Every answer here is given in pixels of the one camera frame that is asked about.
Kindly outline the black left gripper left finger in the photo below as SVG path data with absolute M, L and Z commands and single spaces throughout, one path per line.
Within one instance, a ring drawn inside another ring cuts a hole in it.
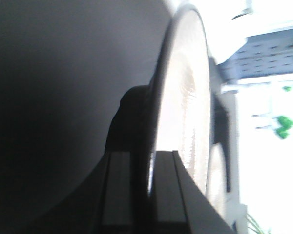
M 131 155 L 108 152 L 86 180 L 19 234 L 132 234 Z

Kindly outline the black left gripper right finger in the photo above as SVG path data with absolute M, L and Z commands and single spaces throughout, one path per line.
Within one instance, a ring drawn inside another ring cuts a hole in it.
M 196 186 L 177 151 L 157 151 L 153 187 L 153 233 L 234 232 Z

